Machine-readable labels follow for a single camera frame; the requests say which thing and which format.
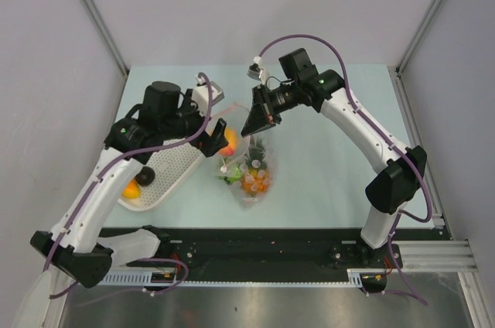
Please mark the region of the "clear zip top bag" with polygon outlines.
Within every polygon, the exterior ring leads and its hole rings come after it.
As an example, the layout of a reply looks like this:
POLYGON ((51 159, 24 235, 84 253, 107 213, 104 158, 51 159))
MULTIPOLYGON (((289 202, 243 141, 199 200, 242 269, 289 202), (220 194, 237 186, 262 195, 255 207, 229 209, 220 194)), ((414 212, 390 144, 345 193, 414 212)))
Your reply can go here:
POLYGON ((240 138, 240 144, 234 155, 230 157, 223 157, 219 154, 213 156, 213 158, 209 161, 210 174, 217 179, 218 182, 226 189, 229 190, 232 197, 239 203, 240 207, 245 210, 259 204, 261 201, 265 199, 270 190, 272 189, 275 181, 275 175, 277 173, 277 160, 275 157, 275 151, 271 146, 271 142, 266 133, 260 132, 256 135, 251 135, 247 137, 241 136, 241 130, 244 126, 244 123, 247 120, 249 110, 245 106, 241 104, 234 103, 228 108, 216 113, 212 117, 212 121, 210 126, 208 127, 208 131, 211 132, 213 130, 214 125, 216 124, 219 118, 222 118, 227 123, 227 127, 232 128, 236 131, 237 136, 240 138), (244 162, 244 154, 248 150, 249 141, 252 138, 261 138, 263 143, 265 144, 265 148, 267 149, 267 162, 268 167, 271 173, 271 185, 268 189, 268 192, 264 196, 259 197, 249 197, 242 189, 241 189, 241 181, 237 181, 232 185, 227 185, 225 182, 218 179, 218 176, 226 176, 227 172, 240 169, 240 165, 244 162))

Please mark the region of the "green toy watermelon ball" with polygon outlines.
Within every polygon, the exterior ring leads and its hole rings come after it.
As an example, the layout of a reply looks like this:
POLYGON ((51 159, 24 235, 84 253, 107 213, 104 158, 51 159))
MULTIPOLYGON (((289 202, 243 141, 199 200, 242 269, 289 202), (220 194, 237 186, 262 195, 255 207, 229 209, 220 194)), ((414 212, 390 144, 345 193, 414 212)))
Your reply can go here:
POLYGON ((233 183, 240 181, 243 173, 239 169, 234 169, 227 172, 226 176, 218 176, 218 179, 225 182, 227 185, 232 185, 233 183))

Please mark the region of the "toy orange mango slice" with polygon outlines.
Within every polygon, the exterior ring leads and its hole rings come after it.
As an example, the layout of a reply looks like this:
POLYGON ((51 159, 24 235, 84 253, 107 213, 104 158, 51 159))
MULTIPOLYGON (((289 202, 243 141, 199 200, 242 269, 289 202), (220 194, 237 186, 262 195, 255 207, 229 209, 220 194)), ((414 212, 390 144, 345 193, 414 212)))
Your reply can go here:
POLYGON ((133 179, 122 192, 122 196, 126 199, 137 199, 141 195, 141 189, 139 184, 133 179))

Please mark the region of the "toy chocolate donut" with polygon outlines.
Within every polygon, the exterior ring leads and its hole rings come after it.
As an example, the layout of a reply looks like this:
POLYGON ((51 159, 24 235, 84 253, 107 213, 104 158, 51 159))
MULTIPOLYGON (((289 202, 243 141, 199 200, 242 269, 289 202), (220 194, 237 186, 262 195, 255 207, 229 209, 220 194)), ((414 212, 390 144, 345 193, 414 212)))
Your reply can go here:
POLYGON ((139 186, 150 186, 155 180, 155 170, 149 166, 143 166, 141 171, 135 176, 135 182, 139 186))

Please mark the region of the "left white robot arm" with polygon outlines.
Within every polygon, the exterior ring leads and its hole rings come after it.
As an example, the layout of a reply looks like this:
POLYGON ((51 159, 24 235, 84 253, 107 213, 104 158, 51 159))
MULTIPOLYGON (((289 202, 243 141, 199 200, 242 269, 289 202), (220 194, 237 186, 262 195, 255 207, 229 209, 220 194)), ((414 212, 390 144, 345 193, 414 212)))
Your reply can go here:
POLYGON ((164 265, 171 256, 166 235, 153 226, 116 237, 101 237, 101 229, 128 184, 161 150, 189 144, 211 157, 227 146, 227 123, 219 119, 213 132, 206 128, 223 90, 204 73, 185 91, 180 86, 154 81, 141 103, 116 121, 104 140, 94 171, 70 209, 50 231, 36 231, 30 244, 76 283, 92 288, 111 267, 148 260, 164 265))

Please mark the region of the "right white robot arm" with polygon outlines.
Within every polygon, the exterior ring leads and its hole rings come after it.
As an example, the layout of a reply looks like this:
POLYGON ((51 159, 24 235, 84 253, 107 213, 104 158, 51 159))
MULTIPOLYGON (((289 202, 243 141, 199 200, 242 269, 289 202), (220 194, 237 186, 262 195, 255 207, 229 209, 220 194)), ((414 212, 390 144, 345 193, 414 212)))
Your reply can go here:
POLYGON ((399 211, 418 191, 424 176, 427 154, 417 145, 408 147, 357 103, 344 79, 335 70, 319 72, 305 49, 279 58, 286 77, 278 87, 268 87, 268 71, 256 56, 247 74, 259 80, 251 90, 252 105, 241 130, 242 136, 255 135, 279 125, 281 114, 299 105, 313 108, 355 144, 370 163, 376 176, 366 187, 370 202, 366 223, 360 232, 364 243, 357 247, 357 259, 374 267, 384 259, 384 244, 399 211))

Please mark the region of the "toy peach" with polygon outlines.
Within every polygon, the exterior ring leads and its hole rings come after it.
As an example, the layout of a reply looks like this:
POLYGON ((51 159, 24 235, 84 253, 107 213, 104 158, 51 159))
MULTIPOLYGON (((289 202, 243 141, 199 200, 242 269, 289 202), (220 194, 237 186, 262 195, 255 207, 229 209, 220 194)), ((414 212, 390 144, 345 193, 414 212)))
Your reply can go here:
POLYGON ((225 137, 228 140, 228 146, 221 149, 217 154, 223 157, 230 157, 235 154, 239 144, 240 138, 232 128, 226 127, 225 137))

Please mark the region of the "orange toy pineapple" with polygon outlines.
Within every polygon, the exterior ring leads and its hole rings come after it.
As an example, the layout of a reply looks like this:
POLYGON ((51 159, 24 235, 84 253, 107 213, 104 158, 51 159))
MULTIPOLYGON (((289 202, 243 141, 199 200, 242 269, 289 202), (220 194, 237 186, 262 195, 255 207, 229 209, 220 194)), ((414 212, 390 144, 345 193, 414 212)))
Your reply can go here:
POLYGON ((267 149, 261 138, 252 138, 249 141, 244 162, 240 165, 241 189, 249 197, 264 196, 270 188, 271 173, 266 154, 267 149))

